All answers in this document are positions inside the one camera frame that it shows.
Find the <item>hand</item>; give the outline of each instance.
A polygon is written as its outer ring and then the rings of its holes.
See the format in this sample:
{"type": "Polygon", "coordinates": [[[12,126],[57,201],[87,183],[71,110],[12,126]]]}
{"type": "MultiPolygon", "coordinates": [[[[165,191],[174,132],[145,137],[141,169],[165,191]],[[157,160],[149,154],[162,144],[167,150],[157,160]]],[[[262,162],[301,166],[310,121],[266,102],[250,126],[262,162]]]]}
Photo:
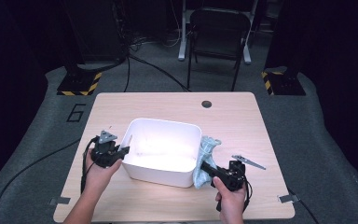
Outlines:
{"type": "Polygon", "coordinates": [[[213,178],[213,183],[218,190],[215,199],[217,202],[221,200],[220,219],[222,222],[225,224],[242,224],[243,203],[246,195],[245,185],[242,186],[242,189],[230,191],[217,176],[213,178]]]}
{"type": "Polygon", "coordinates": [[[86,158],[86,167],[89,172],[87,173],[84,191],[92,190],[94,193],[101,195],[109,184],[112,175],[120,168],[121,159],[117,160],[111,167],[103,168],[97,164],[93,164],[93,160],[91,159],[92,150],[93,148],[89,150],[86,158]]]}

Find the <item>crumpled cloth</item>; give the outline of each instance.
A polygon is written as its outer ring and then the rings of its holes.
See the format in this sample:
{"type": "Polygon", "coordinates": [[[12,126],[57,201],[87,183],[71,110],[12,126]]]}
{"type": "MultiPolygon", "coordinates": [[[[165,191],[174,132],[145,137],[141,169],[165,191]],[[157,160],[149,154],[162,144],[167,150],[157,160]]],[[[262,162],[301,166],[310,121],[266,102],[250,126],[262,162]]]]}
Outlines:
{"type": "Polygon", "coordinates": [[[213,168],[216,168],[216,164],[214,163],[212,158],[212,151],[216,146],[221,144],[222,142],[220,140],[213,139],[212,137],[208,137],[208,136],[202,136],[199,156],[197,157],[196,168],[194,169],[193,172],[193,182],[194,182],[194,187],[196,187],[196,189],[199,189],[204,184],[210,183],[212,181],[212,178],[208,175],[208,173],[201,170],[200,167],[202,165],[202,162],[206,161],[213,168]]]}

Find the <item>table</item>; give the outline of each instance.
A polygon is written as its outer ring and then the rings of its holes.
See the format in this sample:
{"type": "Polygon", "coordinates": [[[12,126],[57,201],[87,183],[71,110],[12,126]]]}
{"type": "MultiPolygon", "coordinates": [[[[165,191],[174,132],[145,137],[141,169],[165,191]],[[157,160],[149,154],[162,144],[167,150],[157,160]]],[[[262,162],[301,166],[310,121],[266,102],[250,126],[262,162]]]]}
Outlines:
{"type": "MultiPolygon", "coordinates": [[[[89,115],[71,170],[62,190],[68,204],[57,205],[54,220],[63,222],[80,196],[82,153],[92,137],[106,130],[121,139],[132,120],[166,119],[198,125],[202,135],[222,141],[213,150],[218,166],[228,168],[231,155],[241,154],[267,168],[247,165],[246,176],[254,189],[243,214],[245,219],[291,218],[291,203],[282,172],[255,96],[250,92],[133,92],[100,93],[89,115]],[[203,101],[212,106],[205,108],[203,101]]],[[[210,185],[195,189],[169,187],[131,179],[121,166],[98,202],[92,221],[166,222],[219,220],[210,185]]]]}
{"type": "MultiPolygon", "coordinates": [[[[250,12],[244,12],[244,14],[249,18],[249,20],[251,22],[251,27],[253,24],[253,20],[255,18],[255,10],[257,8],[257,3],[258,3],[258,0],[254,0],[254,3],[252,5],[252,10],[250,12]]],[[[183,61],[186,57],[186,44],[187,44],[186,24],[187,24],[187,21],[189,21],[189,14],[191,14],[191,11],[187,11],[186,0],[183,0],[183,3],[182,3],[182,37],[181,37],[179,55],[178,55],[179,61],[183,61]]],[[[252,62],[251,55],[249,53],[249,47],[247,44],[248,39],[249,39],[249,34],[250,34],[250,32],[248,33],[248,36],[246,37],[246,44],[243,49],[243,59],[246,64],[250,64],[252,62]]]]}

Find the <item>black chair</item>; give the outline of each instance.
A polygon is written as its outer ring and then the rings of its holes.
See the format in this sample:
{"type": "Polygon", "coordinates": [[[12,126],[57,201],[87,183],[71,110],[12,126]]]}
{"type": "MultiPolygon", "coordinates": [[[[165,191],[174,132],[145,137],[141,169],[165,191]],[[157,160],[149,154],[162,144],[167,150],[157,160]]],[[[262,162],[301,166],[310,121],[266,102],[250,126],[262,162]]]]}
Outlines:
{"type": "Polygon", "coordinates": [[[251,28],[249,19],[239,11],[203,7],[190,16],[190,51],[188,58],[187,88],[190,87],[192,55],[235,61],[234,91],[240,69],[243,48],[251,28]]]}

